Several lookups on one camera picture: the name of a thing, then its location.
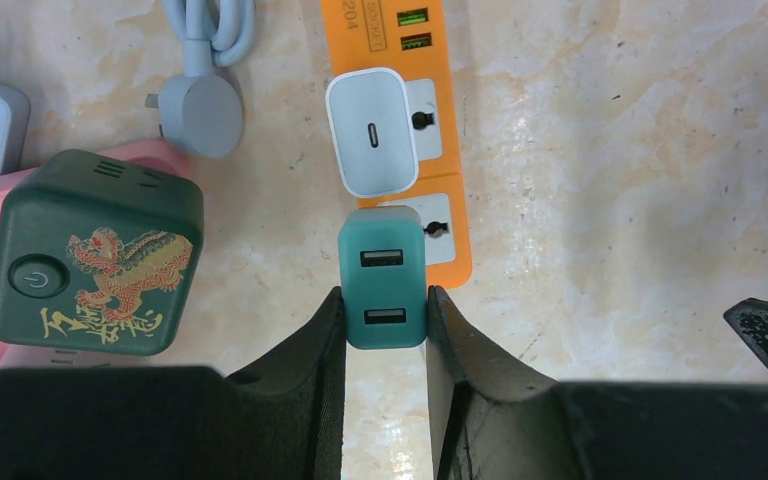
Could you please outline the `white USB charger adapter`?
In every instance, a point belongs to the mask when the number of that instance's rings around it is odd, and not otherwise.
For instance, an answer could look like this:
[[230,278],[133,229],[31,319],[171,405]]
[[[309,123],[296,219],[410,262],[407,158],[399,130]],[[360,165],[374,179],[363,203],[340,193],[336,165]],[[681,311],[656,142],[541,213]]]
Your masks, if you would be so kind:
[[335,77],[325,104],[338,170],[346,190],[360,199],[408,190],[419,160],[404,79],[374,67]]

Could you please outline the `orange power strip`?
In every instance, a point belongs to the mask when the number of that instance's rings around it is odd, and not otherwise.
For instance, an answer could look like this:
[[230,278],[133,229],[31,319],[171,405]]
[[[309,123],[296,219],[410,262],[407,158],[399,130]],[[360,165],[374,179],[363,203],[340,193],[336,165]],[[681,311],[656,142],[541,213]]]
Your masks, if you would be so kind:
[[442,2],[323,1],[320,7],[334,74],[389,67],[408,90],[418,180],[359,206],[413,208],[425,228],[429,283],[464,285],[472,256]]

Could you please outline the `dark green cube socket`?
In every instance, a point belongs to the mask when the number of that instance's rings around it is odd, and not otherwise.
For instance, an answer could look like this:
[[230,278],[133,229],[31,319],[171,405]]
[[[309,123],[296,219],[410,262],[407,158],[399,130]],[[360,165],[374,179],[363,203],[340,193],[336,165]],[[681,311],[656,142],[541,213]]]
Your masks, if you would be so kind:
[[0,341],[152,356],[174,341],[204,240],[190,179],[85,150],[0,210]]

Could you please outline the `teal small cube adapter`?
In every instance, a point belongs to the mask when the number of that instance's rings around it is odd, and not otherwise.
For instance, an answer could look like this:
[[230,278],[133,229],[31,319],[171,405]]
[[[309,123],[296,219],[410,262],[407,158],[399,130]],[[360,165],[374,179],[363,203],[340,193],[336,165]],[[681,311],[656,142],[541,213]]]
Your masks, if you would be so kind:
[[338,234],[346,335],[361,350],[411,348],[427,337],[425,240],[407,206],[360,208]]

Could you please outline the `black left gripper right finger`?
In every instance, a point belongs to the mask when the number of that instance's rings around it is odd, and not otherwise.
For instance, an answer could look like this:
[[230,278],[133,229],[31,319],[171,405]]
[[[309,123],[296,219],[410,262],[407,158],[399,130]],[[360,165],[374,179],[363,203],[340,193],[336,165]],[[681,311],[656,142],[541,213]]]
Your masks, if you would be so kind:
[[768,384],[558,381],[428,291],[438,479],[768,479]]

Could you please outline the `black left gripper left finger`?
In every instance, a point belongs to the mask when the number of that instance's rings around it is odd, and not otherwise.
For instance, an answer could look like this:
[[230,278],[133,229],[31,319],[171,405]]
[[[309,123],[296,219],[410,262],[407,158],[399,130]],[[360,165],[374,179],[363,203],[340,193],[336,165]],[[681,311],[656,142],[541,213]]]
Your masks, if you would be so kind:
[[345,313],[311,319],[244,368],[0,369],[0,479],[336,479]]

